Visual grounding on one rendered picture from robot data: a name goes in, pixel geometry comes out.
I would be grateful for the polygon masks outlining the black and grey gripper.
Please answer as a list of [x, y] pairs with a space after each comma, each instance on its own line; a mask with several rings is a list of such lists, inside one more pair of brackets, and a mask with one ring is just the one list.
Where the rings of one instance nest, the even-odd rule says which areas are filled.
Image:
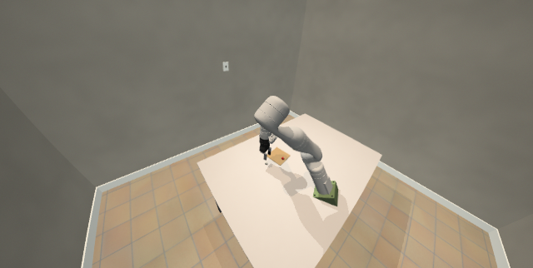
[[[277, 139], [277, 136], [275, 136], [274, 134], [271, 134], [271, 132], [264, 133], [264, 132], [261, 132], [261, 130], [260, 130], [259, 137], [260, 137], [260, 139], [259, 139], [259, 142], [260, 142], [259, 151], [262, 154], [264, 154], [263, 160], [266, 161], [267, 160], [267, 154], [271, 155], [271, 147], [270, 147], [269, 144], [272, 144]], [[267, 150], [268, 150], [268, 153], [266, 153]]]

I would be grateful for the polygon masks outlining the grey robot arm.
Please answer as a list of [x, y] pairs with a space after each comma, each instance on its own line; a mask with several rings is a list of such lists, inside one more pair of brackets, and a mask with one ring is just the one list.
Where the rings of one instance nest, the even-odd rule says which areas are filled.
[[[330, 195], [332, 184], [326, 174], [321, 148], [299, 127], [279, 127], [289, 114], [288, 105], [279, 97], [270, 96], [258, 108], [254, 118], [261, 125], [261, 132], [271, 132], [291, 149], [301, 153], [306, 169], [310, 172], [318, 193]], [[314, 163], [311, 163], [314, 162]]]

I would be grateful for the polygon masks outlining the tan flat mat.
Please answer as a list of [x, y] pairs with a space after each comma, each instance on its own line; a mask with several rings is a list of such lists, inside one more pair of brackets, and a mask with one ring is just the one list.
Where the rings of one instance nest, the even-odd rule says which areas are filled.
[[[281, 158], [282, 157], [285, 157], [284, 160], [282, 160]], [[276, 164], [278, 164], [279, 166], [289, 157], [290, 155], [287, 154], [286, 152], [284, 152], [283, 150], [279, 149], [278, 147], [276, 147], [273, 151], [271, 151], [271, 155], [267, 155], [268, 158], [270, 158], [271, 160], [273, 160]]]

